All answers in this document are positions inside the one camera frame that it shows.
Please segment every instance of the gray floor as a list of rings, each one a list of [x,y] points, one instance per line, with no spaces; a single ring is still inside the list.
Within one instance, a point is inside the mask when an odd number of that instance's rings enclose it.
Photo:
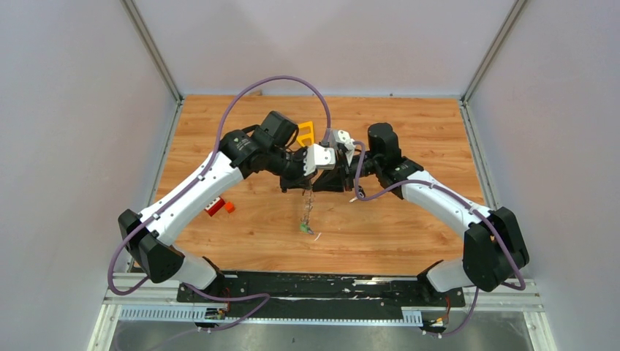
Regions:
[[[453,312],[454,328],[464,314]],[[149,350],[181,331],[181,322],[120,322],[111,350]],[[434,339],[417,328],[330,327],[324,325],[245,324],[227,331],[191,333],[157,350],[360,351],[360,350],[533,350],[522,313],[476,312],[457,335]]]

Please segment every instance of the metal frame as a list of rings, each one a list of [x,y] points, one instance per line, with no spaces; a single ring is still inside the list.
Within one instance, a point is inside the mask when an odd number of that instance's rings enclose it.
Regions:
[[[164,145],[162,151],[162,160],[157,172],[156,180],[154,182],[153,189],[149,198],[149,203],[152,202],[156,194],[157,185],[161,178],[163,166],[166,156],[170,150],[174,132],[180,118],[181,108],[183,107],[183,96],[176,88],[174,80],[171,74],[168,72],[164,61],[157,50],[154,41],[152,40],[148,29],[144,24],[143,19],[140,16],[134,0],[121,0],[121,3],[125,6],[128,16],[134,23],[140,38],[146,46],[149,54],[151,55],[159,73],[167,84],[170,93],[173,95],[177,102],[177,109],[175,115],[170,124],[170,132],[168,134],[167,142]],[[470,82],[467,90],[459,101],[459,107],[469,144],[472,149],[472,155],[477,169],[477,175],[483,188],[485,201],[489,207],[498,208],[500,202],[497,196],[497,190],[491,175],[488,173],[488,165],[484,155],[483,147],[478,140],[478,131],[475,125],[475,119],[469,108],[469,100],[475,93],[476,88],[480,84],[480,81],[484,78],[484,75],[490,65],[493,62],[496,54],[502,46],[502,43],[506,40],[507,35],[510,33],[511,28],[515,25],[518,16],[521,14],[527,0],[515,0],[513,7],[508,13],[502,27],[498,31],[493,43],[488,49],[484,59],[481,61],[480,66],[477,68],[472,81]],[[117,273],[114,280],[118,287],[121,289],[133,286],[137,281],[144,277],[141,273]],[[556,345],[551,335],[546,314],[538,294],[536,284],[533,280],[526,280],[527,288],[524,291],[510,290],[505,287],[498,287],[493,292],[480,292],[477,301],[477,311],[486,312],[523,312],[524,319],[527,323],[529,336],[532,341],[532,345],[535,351],[539,350],[556,350]],[[138,318],[153,318],[156,316],[157,320],[187,320],[187,318],[194,318],[196,314],[192,314],[195,311],[204,312],[206,309],[220,309],[225,307],[225,303],[179,303],[176,301],[178,284],[175,282],[164,282],[162,284],[153,284],[150,282],[145,283],[140,289],[128,296],[117,296],[111,291],[107,291],[101,311],[99,313],[99,319],[95,325],[94,332],[91,337],[91,341],[88,346],[88,350],[109,350],[113,335],[115,333],[116,324],[119,319],[132,318],[136,320]],[[461,311],[467,311],[469,304],[472,302],[474,295],[474,288],[465,288],[465,300],[468,306],[460,309]],[[187,312],[185,314],[173,313],[175,309],[183,310]],[[404,318],[402,320],[376,320],[376,321],[351,321],[351,320],[279,320],[279,319],[249,319],[247,322],[254,323],[268,323],[268,324],[330,324],[330,325],[385,325],[385,326],[403,326],[408,322],[414,322],[417,318],[416,314],[421,312],[433,312],[443,310],[438,307],[419,307],[409,306],[403,309]],[[164,315],[166,312],[170,312],[167,317]]]
[[[463,96],[461,97],[461,101],[468,102],[469,99],[472,98],[472,95],[476,92],[476,88],[480,84],[480,81],[483,79],[487,69],[495,59],[495,55],[501,48],[504,40],[506,40],[506,37],[510,33],[510,30],[515,25],[515,22],[517,21],[526,3],[527,0],[515,0],[513,7],[508,12],[506,19],[504,19],[504,23],[499,28],[495,39],[493,39],[493,42],[487,50],[482,62],[480,62],[480,66],[478,66],[478,69],[476,69],[476,73],[474,74],[472,81],[469,82],[469,85],[465,90],[465,94],[463,94]]]
[[[166,87],[168,87],[168,90],[170,90],[170,93],[172,94],[177,104],[181,103],[181,100],[183,100],[183,95],[178,90],[174,82],[173,76],[170,74],[170,71],[166,67],[166,63],[164,63],[162,54],[159,53],[159,50],[157,50],[155,41],[153,41],[153,37],[151,37],[151,34],[148,32],[148,28],[146,27],[146,24],[144,23],[144,20],[142,19],[142,15],[140,15],[140,11],[138,10],[135,1],[134,0],[120,0],[120,1],[123,4],[123,7],[125,8],[127,12],[127,16],[133,23],[138,36],[140,36],[140,39],[142,40],[144,47],[146,48],[146,50],[148,51],[148,54],[153,59],[153,63],[155,64],[155,67],[157,68],[157,70],[159,71],[159,74],[162,76],[162,79],[166,83]]]

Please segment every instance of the red block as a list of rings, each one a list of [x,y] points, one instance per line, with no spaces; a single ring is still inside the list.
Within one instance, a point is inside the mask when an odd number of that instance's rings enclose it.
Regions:
[[[213,217],[213,215],[219,211],[220,208],[224,207],[226,202],[221,197],[216,197],[211,201],[211,203],[205,208],[205,212],[209,214],[209,216]]]

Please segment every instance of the green object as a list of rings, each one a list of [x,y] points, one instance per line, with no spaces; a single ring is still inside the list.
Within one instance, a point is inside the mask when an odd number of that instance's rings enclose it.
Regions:
[[[308,225],[306,223],[300,223],[299,224],[299,230],[301,230],[304,233],[308,233],[308,234],[314,235],[314,232],[312,231],[312,229],[310,229],[310,227],[308,227]]]

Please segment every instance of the black bracket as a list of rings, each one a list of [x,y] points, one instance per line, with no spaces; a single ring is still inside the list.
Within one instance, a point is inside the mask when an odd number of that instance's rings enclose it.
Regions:
[[[118,216],[118,226],[123,239],[141,223],[140,217],[129,209]],[[126,246],[127,251],[153,283],[170,279],[181,269],[185,260],[185,255],[159,242],[157,236],[158,232],[143,228]]]
[[[529,254],[515,214],[502,207],[487,218],[502,237],[517,267],[521,269],[528,264]],[[481,290],[490,292],[513,275],[508,259],[483,222],[470,225],[464,241],[465,273]]]
[[[398,135],[388,123],[375,123],[368,128],[368,145],[371,157],[377,164],[376,175],[383,189],[406,180],[415,172],[424,170],[421,165],[402,156],[398,146]],[[392,189],[392,193],[403,199],[400,186]]]

